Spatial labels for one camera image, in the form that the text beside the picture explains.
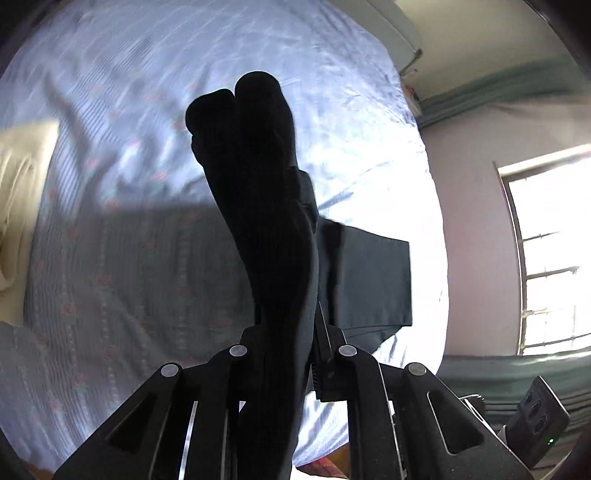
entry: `window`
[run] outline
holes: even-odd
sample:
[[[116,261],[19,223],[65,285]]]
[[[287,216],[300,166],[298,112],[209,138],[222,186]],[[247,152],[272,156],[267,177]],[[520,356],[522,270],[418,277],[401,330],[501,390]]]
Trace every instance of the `window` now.
[[[499,169],[521,264],[524,355],[591,346],[591,152],[552,158]]]

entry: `white wall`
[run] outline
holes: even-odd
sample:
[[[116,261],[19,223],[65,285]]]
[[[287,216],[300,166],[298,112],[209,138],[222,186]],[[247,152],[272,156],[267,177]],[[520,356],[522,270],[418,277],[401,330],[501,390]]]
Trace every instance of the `white wall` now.
[[[487,106],[421,132],[449,262],[448,355],[514,355],[520,283],[498,166],[591,142],[591,99]]]
[[[523,0],[398,0],[421,36],[408,78],[421,99],[500,70],[566,53]]]

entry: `bed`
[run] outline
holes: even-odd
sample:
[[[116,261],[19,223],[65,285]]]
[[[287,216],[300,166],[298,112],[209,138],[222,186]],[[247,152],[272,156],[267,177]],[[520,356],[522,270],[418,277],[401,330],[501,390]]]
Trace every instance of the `bed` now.
[[[437,371],[441,211],[382,43],[324,0],[61,2],[0,78],[0,128],[60,121],[25,325],[0,324],[0,427],[27,462],[54,471],[161,364],[206,362],[253,323],[183,121],[251,70],[281,83],[321,215],[410,243],[413,326],[374,355]],[[294,464],[345,444],[346,419],[309,394]]]

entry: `round metal bolt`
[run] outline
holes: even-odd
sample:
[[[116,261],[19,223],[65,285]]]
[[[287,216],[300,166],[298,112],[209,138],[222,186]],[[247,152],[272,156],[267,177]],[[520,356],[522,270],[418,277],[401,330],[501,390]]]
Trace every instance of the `round metal bolt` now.
[[[408,365],[408,371],[416,377],[420,377],[427,373],[427,369],[423,364],[413,363]]]
[[[160,369],[163,377],[174,377],[178,373],[178,366],[175,364],[166,364]]]
[[[355,356],[357,355],[357,349],[353,345],[341,345],[339,353],[343,356]]]
[[[230,355],[232,356],[244,356],[246,355],[246,352],[248,352],[248,348],[244,345],[234,345],[230,348]]]

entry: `window frame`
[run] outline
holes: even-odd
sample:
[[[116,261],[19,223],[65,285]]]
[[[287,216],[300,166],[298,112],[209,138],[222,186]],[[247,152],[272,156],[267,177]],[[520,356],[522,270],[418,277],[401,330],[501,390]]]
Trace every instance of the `window frame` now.
[[[580,147],[570,148],[568,150],[556,152],[554,154],[544,155],[543,157],[534,158],[532,160],[526,160],[520,163],[512,164],[507,167],[498,167],[495,165],[497,170],[499,181],[505,193],[506,203],[509,209],[509,217],[513,224],[513,230],[515,235],[515,246],[517,248],[518,266],[519,266],[519,280],[521,282],[521,318],[519,322],[519,342],[517,355],[523,355],[525,348],[533,348],[538,346],[553,345],[555,343],[562,343],[576,340],[591,335],[591,333],[584,333],[582,335],[572,336],[567,339],[551,340],[549,342],[536,343],[532,345],[525,344],[525,330],[527,327],[527,318],[530,316],[529,310],[527,310],[527,281],[531,278],[549,277],[554,274],[565,273],[568,271],[576,272],[579,266],[573,265],[571,267],[561,268],[555,271],[537,273],[527,275],[525,269],[525,251],[524,241],[532,240],[535,238],[542,238],[552,233],[545,233],[536,237],[524,239],[521,235],[521,228],[519,226],[519,217],[517,215],[517,209],[515,208],[515,202],[511,193],[509,184],[516,180],[523,180],[541,173],[545,173],[555,168],[562,167],[565,165],[572,165],[582,160],[588,160],[591,158],[591,144],[581,145]]]

